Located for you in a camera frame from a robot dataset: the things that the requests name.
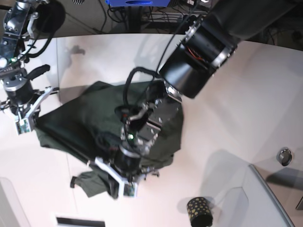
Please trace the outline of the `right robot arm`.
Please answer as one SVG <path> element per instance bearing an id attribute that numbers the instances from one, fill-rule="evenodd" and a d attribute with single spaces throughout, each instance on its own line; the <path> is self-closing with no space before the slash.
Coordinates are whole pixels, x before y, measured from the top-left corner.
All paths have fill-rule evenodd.
<path id="1" fill-rule="evenodd" d="M 25 64 L 40 56 L 65 21 L 65 8 L 57 0 L 17 0 L 6 13 L 0 39 L 0 82 L 8 96 L 0 104 L 23 123 L 39 114 L 46 91 L 34 90 L 31 81 L 50 70 L 48 64 L 27 72 Z"/>

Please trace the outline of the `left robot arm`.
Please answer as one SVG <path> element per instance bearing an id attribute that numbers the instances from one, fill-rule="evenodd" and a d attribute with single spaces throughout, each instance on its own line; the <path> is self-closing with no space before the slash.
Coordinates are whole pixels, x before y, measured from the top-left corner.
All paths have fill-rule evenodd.
<path id="1" fill-rule="evenodd" d="M 164 126 L 182 107 L 182 97 L 195 98 L 238 44 L 275 22 L 299 4 L 297 0 L 220 0 L 194 20 L 167 60 L 156 70 L 134 68 L 115 113 L 120 136 L 102 131 L 97 146 L 104 152 L 89 161 L 109 180 L 109 194 L 134 197 L 139 182 L 158 168 L 142 165 Z"/>

